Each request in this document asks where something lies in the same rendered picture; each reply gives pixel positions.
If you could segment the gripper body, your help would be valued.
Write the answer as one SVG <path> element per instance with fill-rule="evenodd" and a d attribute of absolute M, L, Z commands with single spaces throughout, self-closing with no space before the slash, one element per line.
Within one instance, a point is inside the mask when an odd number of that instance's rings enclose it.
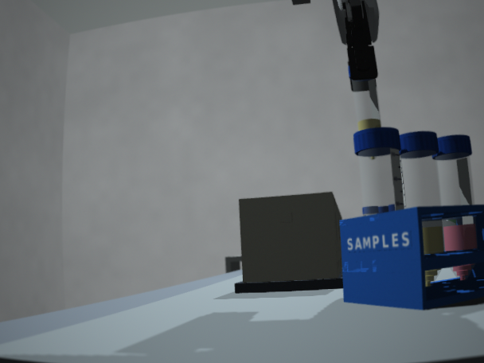
<path fill-rule="evenodd" d="M 366 1 L 365 3 L 365 8 L 366 8 L 366 13 L 367 13 L 367 18 L 369 19 L 369 31 L 370 31 L 370 36 L 372 39 L 372 43 L 377 40 L 377 35 L 378 35 L 378 26 L 379 26 L 379 10 L 378 10 L 378 5 L 377 5 L 377 0 L 361 0 L 361 1 Z M 342 3 L 346 4 L 345 0 L 333 0 L 334 4 L 334 12 L 335 16 L 337 19 L 337 24 L 338 24 L 338 29 L 339 33 L 342 39 L 342 43 L 346 45 L 346 28 L 345 28 L 345 18 L 346 18 L 346 12 L 348 16 L 348 20 L 353 20 L 352 19 L 352 14 L 351 14 L 351 9 L 350 5 L 347 0 L 347 6 L 346 10 L 343 9 Z M 366 5 L 368 4 L 368 5 Z M 369 12 L 368 12 L 369 11 Z M 349 12 L 349 15 L 348 15 Z"/>

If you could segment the blue tube rack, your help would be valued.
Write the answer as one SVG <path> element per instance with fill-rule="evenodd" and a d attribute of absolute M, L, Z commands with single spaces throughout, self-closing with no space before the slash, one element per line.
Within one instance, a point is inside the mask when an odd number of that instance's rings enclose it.
<path fill-rule="evenodd" d="M 465 216 L 476 216 L 478 248 L 424 255 L 422 219 Z M 355 217 L 340 220 L 340 233 L 345 303 L 426 310 L 484 297 L 484 205 Z M 425 271 L 473 263 L 467 280 L 445 279 L 426 287 Z"/>

